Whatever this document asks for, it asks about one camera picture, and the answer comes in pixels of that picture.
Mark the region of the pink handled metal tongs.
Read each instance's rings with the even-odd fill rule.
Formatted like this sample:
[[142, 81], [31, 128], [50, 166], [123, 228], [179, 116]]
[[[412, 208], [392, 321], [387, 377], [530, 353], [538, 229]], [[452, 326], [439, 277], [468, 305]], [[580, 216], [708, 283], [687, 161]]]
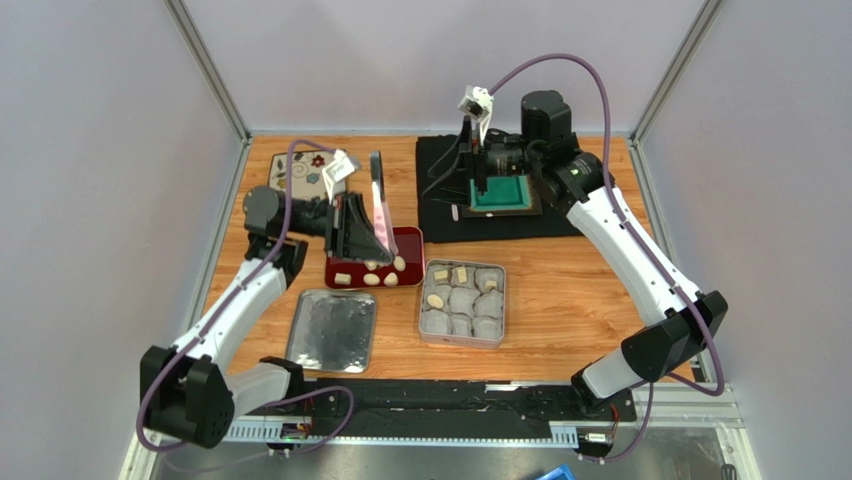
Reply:
[[389, 257], [388, 262], [392, 262], [398, 254], [398, 247], [396, 245], [395, 235], [393, 232], [390, 208], [386, 198], [385, 182], [383, 183], [383, 185], [384, 199], [374, 200], [372, 196], [372, 223], [376, 239], [378, 240], [382, 248], [387, 252], [387, 256]]

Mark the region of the red lacquer tray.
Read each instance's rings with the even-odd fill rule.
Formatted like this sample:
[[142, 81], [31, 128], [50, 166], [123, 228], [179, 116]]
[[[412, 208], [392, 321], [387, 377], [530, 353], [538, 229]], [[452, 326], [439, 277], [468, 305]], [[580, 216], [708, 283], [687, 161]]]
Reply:
[[[425, 253], [423, 234], [420, 229], [413, 226], [395, 227], [393, 229], [395, 241], [398, 247], [397, 256], [406, 261], [406, 270], [398, 272], [393, 267], [393, 261], [385, 266], [378, 266], [376, 270], [369, 271], [364, 263], [346, 262], [336, 258], [329, 258], [325, 264], [325, 286], [333, 290], [354, 290], [368, 288], [396, 288], [413, 287], [419, 285], [425, 278]], [[391, 272], [399, 277], [399, 284], [395, 287], [386, 287], [384, 278]], [[352, 276], [350, 285], [336, 285], [334, 276], [336, 273], [346, 273]], [[379, 276], [381, 283], [376, 286], [367, 286], [363, 282], [363, 276], [373, 273]]]

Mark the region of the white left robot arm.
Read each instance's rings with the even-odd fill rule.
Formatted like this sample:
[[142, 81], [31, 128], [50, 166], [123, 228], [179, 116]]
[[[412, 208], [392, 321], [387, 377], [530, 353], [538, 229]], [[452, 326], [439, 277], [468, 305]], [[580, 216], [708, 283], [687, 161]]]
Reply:
[[217, 446], [232, 422], [258, 408], [306, 399], [300, 366], [265, 358], [238, 375], [226, 375], [238, 347], [296, 279], [308, 245], [295, 232], [321, 238], [327, 258], [345, 262], [394, 261], [397, 248], [386, 208], [380, 152], [369, 156], [376, 208], [348, 190], [360, 164], [343, 150], [332, 154], [321, 178], [326, 195], [296, 199], [290, 190], [256, 186], [242, 210], [248, 249], [238, 273], [208, 312], [169, 347], [152, 346], [140, 361], [136, 435], [147, 449], [166, 453], [185, 444]]

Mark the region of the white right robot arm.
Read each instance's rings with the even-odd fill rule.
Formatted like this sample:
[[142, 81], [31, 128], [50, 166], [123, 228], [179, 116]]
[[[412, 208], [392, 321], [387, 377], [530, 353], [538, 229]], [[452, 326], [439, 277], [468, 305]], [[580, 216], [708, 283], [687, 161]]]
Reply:
[[451, 149], [428, 170], [424, 198], [469, 207], [492, 178], [525, 176], [539, 198], [597, 248], [637, 307], [644, 326], [571, 378], [593, 407], [641, 383], [653, 383], [710, 346], [728, 304], [703, 292], [660, 250], [624, 205], [607, 167], [581, 149], [560, 93], [534, 91], [521, 102], [521, 131], [491, 131], [494, 98], [467, 87], [465, 114]]

